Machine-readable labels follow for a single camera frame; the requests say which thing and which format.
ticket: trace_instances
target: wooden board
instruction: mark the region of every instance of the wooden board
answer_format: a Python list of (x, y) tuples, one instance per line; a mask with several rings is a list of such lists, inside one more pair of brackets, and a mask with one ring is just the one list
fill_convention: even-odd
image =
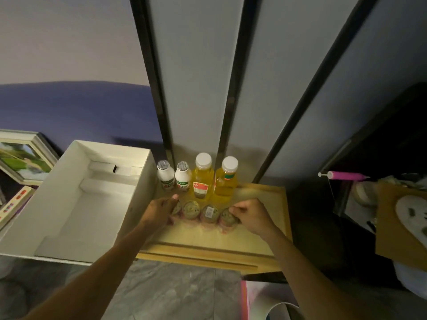
[[(159, 187), (155, 198), (170, 197), (173, 193), (165, 193)], [(216, 205), (224, 209), (250, 198), (259, 198), (275, 224), (292, 240), (284, 188), (245, 183), (235, 190), (229, 203)], [(188, 200), (194, 200), (191, 194), (180, 195), (183, 204)], [(201, 207), (211, 203), (199, 202)], [(268, 245), (242, 225), (229, 234), (216, 229), (205, 231), (200, 226), (188, 228), (184, 223), (168, 226), (143, 247), (137, 258), (239, 270), (243, 274), (280, 270)]]
[(396, 214), (396, 203), (405, 195), (415, 195), (427, 200), (427, 192), (392, 184), (378, 184), (375, 253), (427, 271), (426, 248), (403, 226)]

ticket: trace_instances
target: yellow bottle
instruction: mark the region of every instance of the yellow bottle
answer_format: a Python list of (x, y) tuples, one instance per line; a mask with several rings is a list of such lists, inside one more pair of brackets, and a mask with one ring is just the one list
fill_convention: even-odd
[(211, 197), (213, 180), (212, 158), (208, 153), (200, 153), (195, 158), (195, 169), (191, 180), (196, 199), (206, 201)]
[(238, 166), (239, 162), (235, 157), (227, 156), (222, 161), (221, 168), (216, 170), (213, 186), (215, 201), (227, 202), (232, 198), (234, 189), (238, 186), (236, 178)]

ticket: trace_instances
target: small white bottle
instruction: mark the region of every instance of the small white bottle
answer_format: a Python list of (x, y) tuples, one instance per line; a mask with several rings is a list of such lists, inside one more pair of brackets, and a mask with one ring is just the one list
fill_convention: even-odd
[(178, 188), (187, 192), (191, 184), (191, 171), (188, 168), (188, 164), (185, 161), (179, 162), (176, 166), (175, 172), (176, 185)]
[(167, 160), (161, 160), (157, 163), (157, 177), (163, 190), (170, 191), (173, 189), (175, 185), (175, 171)]

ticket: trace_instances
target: pink handle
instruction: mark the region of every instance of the pink handle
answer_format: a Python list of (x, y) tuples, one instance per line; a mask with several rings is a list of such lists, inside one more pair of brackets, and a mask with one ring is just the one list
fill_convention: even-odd
[(328, 179), (330, 180), (348, 180), (348, 181), (363, 181), (368, 178), (367, 176), (360, 173), (348, 173), (348, 172), (328, 172)]

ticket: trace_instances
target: bottle cap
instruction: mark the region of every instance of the bottle cap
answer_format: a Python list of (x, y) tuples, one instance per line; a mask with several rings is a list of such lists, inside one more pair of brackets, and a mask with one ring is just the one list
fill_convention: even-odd
[(200, 153), (195, 158), (195, 165), (200, 169), (207, 169), (212, 166), (212, 158), (208, 153)]
[(187, 162), (186, 161), (179, 162), (178, 165), (176, 166), (176, 169), (181, 172), (185, 172), (186, 170), (188, 170)]
[(157, 163), (157, 168), (164, 170), (164, 169), (168, 169), (169, 167), (169, 162), (167, 160), (161, 160)]
[(234, 173), (238, 170), (239, 161), (233, 156), (227, 156), (222, 161), (222, 169), (228, 173)]

